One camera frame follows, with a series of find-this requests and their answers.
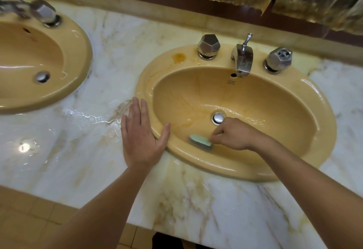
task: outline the sponge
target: sponge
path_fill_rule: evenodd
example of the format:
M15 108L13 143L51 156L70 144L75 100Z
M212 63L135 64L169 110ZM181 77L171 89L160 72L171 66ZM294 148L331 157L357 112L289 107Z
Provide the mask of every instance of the sponge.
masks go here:
M203 149L211 150L212 149L212 143L208 141L208 138L192 134L189 136L190 141L195 144L196 146L199 146Z

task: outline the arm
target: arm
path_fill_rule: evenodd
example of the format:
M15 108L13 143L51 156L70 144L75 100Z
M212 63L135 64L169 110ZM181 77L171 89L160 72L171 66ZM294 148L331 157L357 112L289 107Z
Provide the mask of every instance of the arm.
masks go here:
M170 136L164 126L159 140L151 132L145 100L133 98L129 115L122 116L123 155L128 168L105 190L78 210L44 249L115 249L131 207L145 178L160 160Z
M295 198L329 249L362 248L363 198L237 118L225 118L209 140L258 153Z

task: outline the sink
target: sink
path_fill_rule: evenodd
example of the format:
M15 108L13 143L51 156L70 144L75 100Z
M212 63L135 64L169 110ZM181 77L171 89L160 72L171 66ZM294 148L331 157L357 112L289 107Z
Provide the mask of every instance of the sink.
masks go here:
M213 145L211 151L191 144L188 137L209 137L216 112L239 118L274 137L315 167L333 150L336 122L316 84L297 68L278 75L263 67L268 53L254 49L249 76L235 77L230 54L235 45L222 44L210 61L199 58L197 45L167 51L142 72L136 96L146 99L154 135L171 123L167 149L187 163L209 172L253 181L276 180L256 153Z
M56 28L12 13L0 17L0 113L55 103L86 78L91 43L77 23L60 16L62 24Z

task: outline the drain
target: drain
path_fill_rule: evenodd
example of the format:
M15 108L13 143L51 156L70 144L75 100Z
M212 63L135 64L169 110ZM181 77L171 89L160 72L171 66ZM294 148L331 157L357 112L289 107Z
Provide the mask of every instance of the drain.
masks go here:
M50 79L49 72L40 71L35 74L35 81L39 84L43 84L43 83L47 82L49 79Z
M212 123L215 125L220 125L224 120L224 114L216 112L212 115Z

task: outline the right hand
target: right hand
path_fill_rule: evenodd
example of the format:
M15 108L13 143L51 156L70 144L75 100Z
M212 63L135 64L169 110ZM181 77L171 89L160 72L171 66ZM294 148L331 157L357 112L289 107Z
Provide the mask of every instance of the right hand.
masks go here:
M238 118L226 117L214 130L209 141L231 149L256 151L266 134Z

